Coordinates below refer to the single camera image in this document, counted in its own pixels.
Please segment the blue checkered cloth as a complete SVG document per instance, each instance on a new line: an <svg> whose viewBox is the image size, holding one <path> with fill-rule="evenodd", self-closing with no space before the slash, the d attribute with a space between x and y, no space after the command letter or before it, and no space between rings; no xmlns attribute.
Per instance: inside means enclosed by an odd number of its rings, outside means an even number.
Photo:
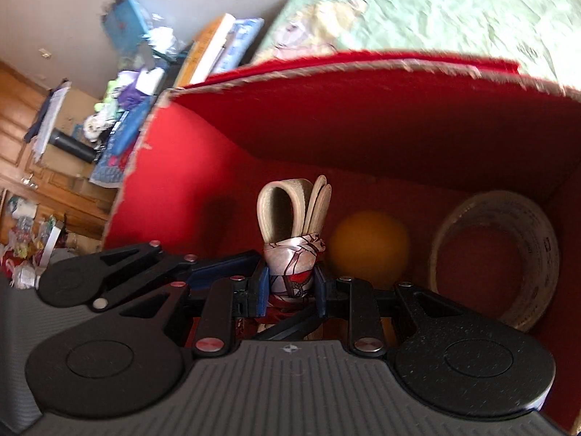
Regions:
<svg viewBox="0 0 581 436"><path fill-rule="evenodd" d="M109 111L113 115L112 125L105 131L108 137L90 183L108 189L120 187L128 158L154 102L155 97L145 97L129 110L115 104L115 111Z"/></svg>

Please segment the green printed bed sheet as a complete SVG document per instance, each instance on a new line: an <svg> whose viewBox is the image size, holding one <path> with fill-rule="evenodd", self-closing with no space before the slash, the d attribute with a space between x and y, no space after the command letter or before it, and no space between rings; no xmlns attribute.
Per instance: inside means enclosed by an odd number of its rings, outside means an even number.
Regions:
<svg viewBox="0 0 581 436"><path fill-rule="evenodd" d="M580 0L289 0L252 61L343 51L464 54L580 87Z"/></svg>

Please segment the printed packing tape roll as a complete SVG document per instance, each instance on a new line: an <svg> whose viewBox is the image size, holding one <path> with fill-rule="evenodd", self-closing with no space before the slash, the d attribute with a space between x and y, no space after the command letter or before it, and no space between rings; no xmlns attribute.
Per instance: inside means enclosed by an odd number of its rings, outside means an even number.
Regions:
<svg viewBox="0 0 581 436"><path fill-rule="evenodd" d="M440 226L428 286L523 332L552 301L560 254L552 224L532 200L509 191L478 194Z"/></svg>

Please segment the blue plastic bag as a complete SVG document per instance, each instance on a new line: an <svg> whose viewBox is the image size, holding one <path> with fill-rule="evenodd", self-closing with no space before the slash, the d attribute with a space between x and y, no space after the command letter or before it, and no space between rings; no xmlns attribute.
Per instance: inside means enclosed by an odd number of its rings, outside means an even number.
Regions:
<svg viewBox="0 0 581 436"><path fill-rule="evenodd" d="M101 15L101 26L119 56L134 56L150 39L149 14L137 0L112 0Z"/></svg>

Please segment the large red cardboard box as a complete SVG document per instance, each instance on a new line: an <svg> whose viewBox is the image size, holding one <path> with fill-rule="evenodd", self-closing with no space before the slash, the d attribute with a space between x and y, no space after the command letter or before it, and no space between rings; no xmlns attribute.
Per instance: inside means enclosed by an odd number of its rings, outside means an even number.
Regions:
<svg viewBox="0 0 581 436"><path fill-rule="evenodd" d="M159 240L201 258L262 245L256 200L270 181L325 175L324 234L384 211L427 277L444 218L473 194L517 192L559 241L556 292L536 330L556 359L545 412L580 420L580 93L511 62L351 52L269 62L168 90L131 155L106 248Z"/></svg>

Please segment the beige strap bundle red wrap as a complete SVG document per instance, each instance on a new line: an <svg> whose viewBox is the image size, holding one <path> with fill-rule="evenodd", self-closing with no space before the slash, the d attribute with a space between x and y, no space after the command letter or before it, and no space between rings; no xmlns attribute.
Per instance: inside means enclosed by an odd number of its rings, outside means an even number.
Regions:
<svg viewBox="0 0 581 436"><path fill-rule="evenodd" d="M322 230L332 197L324 175L276 180L257 199L257 219L269 268L269 298L260 332L289 318L310 300L312 270L325 251Z"/></svg>

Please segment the brown wooden gourd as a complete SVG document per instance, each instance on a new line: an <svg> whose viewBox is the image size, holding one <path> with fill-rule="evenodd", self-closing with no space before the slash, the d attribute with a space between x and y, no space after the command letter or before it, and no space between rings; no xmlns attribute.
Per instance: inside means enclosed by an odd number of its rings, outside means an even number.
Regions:
<svg viewBox="0 0 581 436"><path fill-rule="evenodd" d="M340 276L388 289L403 276L410 247L408 230L396 218L359 211L338 224L328 242L328 256Z"/></svg>

